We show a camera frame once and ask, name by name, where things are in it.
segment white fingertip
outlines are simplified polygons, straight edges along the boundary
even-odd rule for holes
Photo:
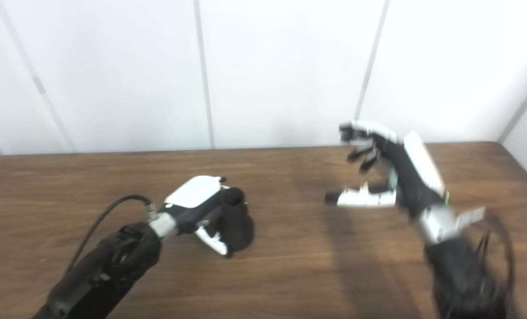
[[[395,206],[396,200],[397,192],[395,190],[371,194],[368,190],[368,183],[366,183],[360,190],[353,190],[351,188],[344,190],[338,196],[337,206],[389,207]]]
[[[367,134],[378,134],[379,136],[397,143],[397,133],[373,121],[352,121],[352,128],[358,131],[365,131]]]

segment metal connector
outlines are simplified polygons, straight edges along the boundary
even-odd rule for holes
[[[146,209],[149,220],[156,220],[158,218],[158,212],[157,208],[155,207],[155,204],[149,204],[148,206],[146,206]]]

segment black fingertip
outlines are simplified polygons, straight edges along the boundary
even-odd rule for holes
[[[342,192],[327,192],[325,195],[325,203],[329,205],[336,205],[338,203],[338,198]]]
[[[377,157],[374,157],[373,159],[369,161],[364,161],[362,165],[360,165],[360,173],[361,174],[367,173],[372,168],[372,166],[376,163],[376,161],[377,161]]]

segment robot finger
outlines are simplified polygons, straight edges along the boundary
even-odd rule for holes
[[[377,162],[377,160],[380,158],[380,152],[377,148],[373,149],[368,156],[366,156],[364,162],[362,165],[360,165],[360,173],[365,174],[367,173],[373,165]]]

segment wood grain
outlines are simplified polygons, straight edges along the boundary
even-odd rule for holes
[[[512,231],[517,295],[527,315],[527,174],[495,143],[429,150],[457,211],[485,205]],[[29,318],[43,305],[81,236],[111,202],[142,194],[160,204],[201,174],[226,176],[245,191],[256,223],[252,246],[228,260],[195,236],[175,238],[110,318],[435,318],[431,275],[407,217],[395,208],[323,204],[328,190],[382,178],[357,174],[345,161],[348,151],[0,157],[0,318]],[[145,218],[140,204],[123,204],[89,246]]]

